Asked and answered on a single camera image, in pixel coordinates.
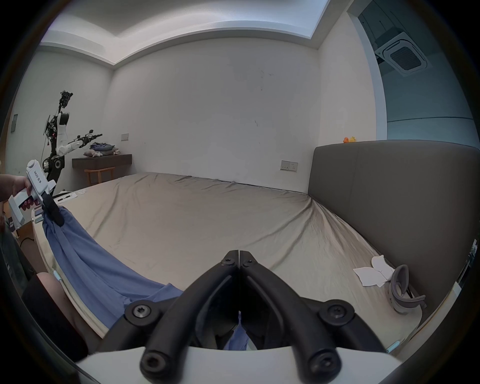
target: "wooden stool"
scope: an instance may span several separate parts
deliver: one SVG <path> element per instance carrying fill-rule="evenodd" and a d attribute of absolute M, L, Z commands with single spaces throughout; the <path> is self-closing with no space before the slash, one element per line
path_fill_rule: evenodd
<path fill-rule="evenodd" d="M 97 177 L 98 177 L 98 184 L 102 182 L 102 172 L 110 171 L 110 180 L 113 180 L 113 170 L 115 167 L 110 167 L 110 168 L 103 168 L 103 169 L 85 169 L 84 171 L 87 173 L 88 177 L 88 186 L 92 186 L 92 179 L 90 178 L 90 174 L 92 172 L 96 172 Z"/>

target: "paper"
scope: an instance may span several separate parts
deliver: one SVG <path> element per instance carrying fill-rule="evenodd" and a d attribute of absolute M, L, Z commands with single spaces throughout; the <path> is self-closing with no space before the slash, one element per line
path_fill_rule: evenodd
<path fill-rule="evenodd" d="M 371 267 L 355 268 L 353 271 L 357 274 L 364 287 L 372 285 L 382 287 L 387 282 L 387 279 L 380 272 Z"/>
<path fill-rule="evenodd" d="M 372 267 L 355 268 L 353 271 L 359 277 L 364 287 L 377 285 L 382 287 L 387 281 L 392 279 L 393 269 L 389 266 L 383 255 L 372 257 Z"/>
<path fill-rule="evenodd" d="M 392 279 L 393 272 L 395 271 L 395 269 L 386 263 L 383 255 L 372 257 L 372 267 L 380 272 L 387 281 Z"/>

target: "gray headboard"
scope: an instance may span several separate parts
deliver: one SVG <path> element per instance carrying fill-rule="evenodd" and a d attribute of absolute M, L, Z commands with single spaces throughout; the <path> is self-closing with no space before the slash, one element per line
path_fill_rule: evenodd
<path fill-rule="evenodd" d="M 458 278 L 479 225 L 480 151 L 433 141 L 317 147 L 308 194 L 426 295 L 426 319 Z"/>

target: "blue fabric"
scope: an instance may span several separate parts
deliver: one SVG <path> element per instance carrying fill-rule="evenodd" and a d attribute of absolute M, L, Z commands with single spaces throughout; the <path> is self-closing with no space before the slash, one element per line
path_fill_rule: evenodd
<path fill-rule="evenodd" d="M 59 227 L 44 215 L 43 230 L 63 273 L 87 308 L 111 328 L 133 301 L 162 301 L 182 291 L 131 270 L 104 250 L 70 211 L 60 207 L 65 224 Z"/>
<path fill-rule="evenodd" d="M 113 145 L 105 143 L 93 143 L 92 145 L 90 145 L 90 149 L 99 152 L 111 151 L 113 149 Z"/>
<path fill-rule="evenodd" d="M 241 313 L 239 312 L 239 325 L 233 331 L 232 337 L 225 344 L 223 350 L 245 351 L 247 350 L 248 340 L 250 340 L 250 338 L 247 336 L 245 329 L 241 326 Z"/>

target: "bed sheet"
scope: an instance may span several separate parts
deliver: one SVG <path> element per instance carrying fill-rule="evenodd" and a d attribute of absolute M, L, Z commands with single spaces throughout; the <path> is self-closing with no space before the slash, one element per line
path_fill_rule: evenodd
<path fill-rule="evenodd" d="M 363 287 L 354 268 L 378 252 L 350 225 L 303 193 L 235 182 L 140 173 L 85 189 L 63 203 L 108 252 L 137 273 L 185 290 L 232 249 L 271 269 L 300 296 L 343 299 L 385 347 L 415 331 L 421 309 L 400 315 L 385 287 Z M 80 315 L 108 330 L 82 303 L 34 224 L 40 253 L 55 269 Z"/>

